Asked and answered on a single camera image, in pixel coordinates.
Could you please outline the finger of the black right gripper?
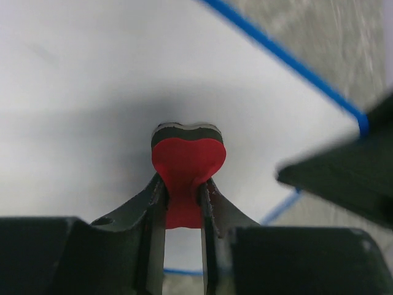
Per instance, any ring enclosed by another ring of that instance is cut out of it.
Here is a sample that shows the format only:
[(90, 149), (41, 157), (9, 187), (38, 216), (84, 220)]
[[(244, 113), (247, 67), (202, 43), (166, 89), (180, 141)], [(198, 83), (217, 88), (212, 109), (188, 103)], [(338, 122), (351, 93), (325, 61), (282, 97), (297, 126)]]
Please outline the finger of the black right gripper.
[(367, 119), (364, 137), (282, 167), (276, 179), (392, 228), (392, 95)]

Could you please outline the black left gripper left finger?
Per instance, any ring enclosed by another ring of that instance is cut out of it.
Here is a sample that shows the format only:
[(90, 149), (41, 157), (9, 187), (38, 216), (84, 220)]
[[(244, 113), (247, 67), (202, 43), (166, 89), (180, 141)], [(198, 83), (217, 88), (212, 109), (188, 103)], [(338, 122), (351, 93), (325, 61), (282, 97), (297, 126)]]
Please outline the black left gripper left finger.
[(1, 219), (2, 294), (161, 294), (166, 189), (154, 176), (91, 224), (75, 217)]

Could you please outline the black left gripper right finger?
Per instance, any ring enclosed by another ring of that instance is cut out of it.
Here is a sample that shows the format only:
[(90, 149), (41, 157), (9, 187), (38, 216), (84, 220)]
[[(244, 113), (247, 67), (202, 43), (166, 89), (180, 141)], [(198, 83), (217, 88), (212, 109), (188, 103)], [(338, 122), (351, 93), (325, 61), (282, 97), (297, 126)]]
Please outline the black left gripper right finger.
[(366, 232), (261, 226), (209, 180), (198, 190), (205, 294), (391, 294), (392, 276)]

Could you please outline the red bone-shaped eraser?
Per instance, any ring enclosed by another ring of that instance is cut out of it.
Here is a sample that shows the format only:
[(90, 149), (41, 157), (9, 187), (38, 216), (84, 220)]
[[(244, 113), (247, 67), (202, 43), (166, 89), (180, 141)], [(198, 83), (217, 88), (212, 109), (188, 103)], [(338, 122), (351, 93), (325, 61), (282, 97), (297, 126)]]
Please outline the red bone-shaped eraser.
[(166, 228), (201, 228), (199, 187), (221, 169), (227, 155), (220, 130), (207, 123), (162, 123), (152, 134), (151, 151), (168, 192)]

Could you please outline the blue framed whiteboard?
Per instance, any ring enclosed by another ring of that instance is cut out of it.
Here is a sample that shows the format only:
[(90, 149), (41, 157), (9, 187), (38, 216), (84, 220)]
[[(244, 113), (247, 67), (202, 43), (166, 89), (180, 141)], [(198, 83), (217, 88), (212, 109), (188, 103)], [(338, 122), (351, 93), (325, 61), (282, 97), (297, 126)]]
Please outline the blue framed whiteboard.
[(151, 179), (164, 122), (210, 123), (217, 187), (269, 223), (277, 167), (368, 132), (365, 114), (223, 1), (2, 1), (1, 214), (92, 221)]

